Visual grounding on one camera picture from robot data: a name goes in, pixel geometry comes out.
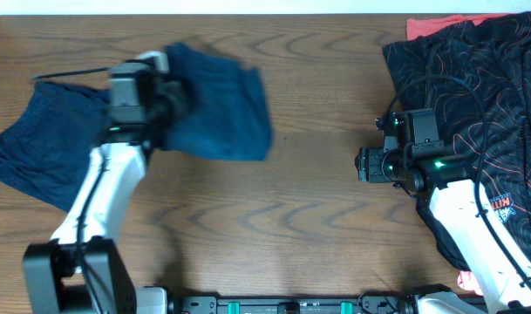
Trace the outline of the navy cloth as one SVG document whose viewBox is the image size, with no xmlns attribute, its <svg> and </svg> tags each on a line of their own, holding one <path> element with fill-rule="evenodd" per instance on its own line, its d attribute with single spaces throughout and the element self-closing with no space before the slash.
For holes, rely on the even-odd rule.
<svg viewBox="0 0 531 314">
<path fill-rule="evenodd" d="M 107 90 L 37 82 L 24 113 L 0 133 L 0 181 L 70 211 L 109 102 Z"/>
</svg>

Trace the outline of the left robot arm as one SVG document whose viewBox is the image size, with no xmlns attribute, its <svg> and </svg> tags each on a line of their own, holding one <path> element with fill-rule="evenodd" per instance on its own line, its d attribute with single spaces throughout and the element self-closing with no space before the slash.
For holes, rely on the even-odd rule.
<svg viewBox="0 0 531 314">
<path fill-rule="evenodd" d="M 24 253 L 35 313 L 167 313 L 167 290 L 137 288 L 117 242 L 128 204 L 153 150 L 187 113 L 181 82 L 169 78 L 162 52 L 110 68 L 110 122 L 90 152 L 90 166 L 65 220 L 49 242 Z"/>
</svg>

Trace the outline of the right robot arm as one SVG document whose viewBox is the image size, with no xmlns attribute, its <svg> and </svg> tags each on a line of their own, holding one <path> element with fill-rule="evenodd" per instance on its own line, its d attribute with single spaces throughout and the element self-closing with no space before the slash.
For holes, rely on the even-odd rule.
<svg viewBox="0 0 531 314">
<path fill-rule="evenodd" d="M 434 111 L 387 113 L 376 126 L 384 142 L 359 150 L 359 180 L 390 182 L 426 206 L 465 259 L 487 313 L 531 313 L 531 262 L 494 213 L 477 168 L 446 151 Z"/>
</svg>

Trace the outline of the navy blue shorts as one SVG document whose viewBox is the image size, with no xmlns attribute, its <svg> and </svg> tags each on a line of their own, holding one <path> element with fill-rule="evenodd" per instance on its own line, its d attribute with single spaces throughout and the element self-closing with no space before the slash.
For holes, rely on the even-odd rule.
<svg viewBox="0 0 531 314">
<path fill-rule="evenodd" d="M 183 43 L 168 45 L 166 54 L 172 79 L 186 89 L 189 114 L 170 127 L 161 149 L 210 160 L 265 160 L 273 128 L 259 69 Z"/>
</svg>

